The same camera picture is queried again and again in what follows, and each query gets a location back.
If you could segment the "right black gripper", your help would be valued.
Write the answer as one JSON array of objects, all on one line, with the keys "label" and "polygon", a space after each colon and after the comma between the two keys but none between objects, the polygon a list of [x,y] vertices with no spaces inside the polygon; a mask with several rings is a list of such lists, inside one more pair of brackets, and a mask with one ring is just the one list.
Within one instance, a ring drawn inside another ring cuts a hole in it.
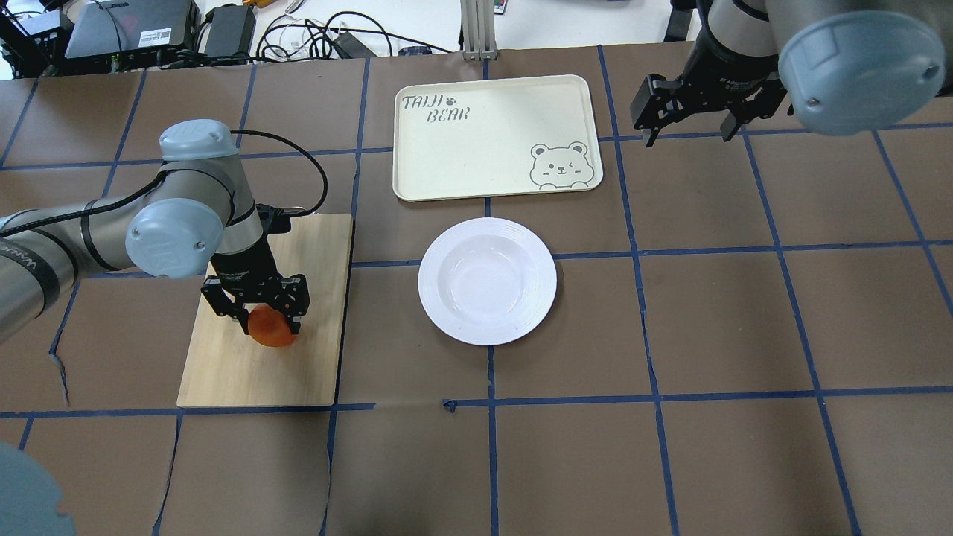
[{"label": "right black gripper", "polygon": [[644,78],[630,105],[631,122],[640,129],[644,146],[652,148],[670,124],[697,113],[726,112],[719,135],[729,142],[742,126],[772,118],[782,105],[786,89],[777,61],[777,54],[748,57],[695,45],[678,76],[651,72]]}]

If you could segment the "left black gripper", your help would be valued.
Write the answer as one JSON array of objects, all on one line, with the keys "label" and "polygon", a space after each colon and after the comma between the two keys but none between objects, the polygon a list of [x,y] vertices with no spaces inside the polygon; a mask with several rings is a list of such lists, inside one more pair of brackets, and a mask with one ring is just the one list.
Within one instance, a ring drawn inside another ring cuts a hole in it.
[{"label": "left black gripper", "polygon": [[205,278],[201,295],[218,316],[228,316],[249,333],[249,303],[264,303],[283,313],[289,332],[299,335],[301,319],[310,307],[305,275],[283,277],[272,253],[216,254],[212,274]]}]

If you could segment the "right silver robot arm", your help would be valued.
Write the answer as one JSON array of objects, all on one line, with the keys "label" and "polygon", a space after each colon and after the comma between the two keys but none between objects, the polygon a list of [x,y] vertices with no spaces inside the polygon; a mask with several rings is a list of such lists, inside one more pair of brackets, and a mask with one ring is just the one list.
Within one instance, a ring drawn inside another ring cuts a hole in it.
[{"label": "right silver robot arm", "polygon": [[701,27],[682,72],[648,74],[630,105],[653,146],[670,124],[726,112],[722,139],[783,101],[808,131],[892,126],[951,92],[949,1],[675,1]]}]

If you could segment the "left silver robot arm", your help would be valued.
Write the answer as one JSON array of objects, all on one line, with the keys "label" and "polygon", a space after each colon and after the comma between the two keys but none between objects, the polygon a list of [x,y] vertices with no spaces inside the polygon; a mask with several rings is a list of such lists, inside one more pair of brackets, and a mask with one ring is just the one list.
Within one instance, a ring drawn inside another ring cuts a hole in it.
[{"label": "left silver robot arm", "polygon": [[161,166],[136,192],[3,217],[2,339],[83,278],[132,268],[178,279],[211,267],[201,292],[215,315],[250,334],[249,306],[262,304],[298,333],[307,279],[280,274],[268,237],[288,233],[302,211],[255,201],[235,137],[218,120],[177,123],[161,133]]}]

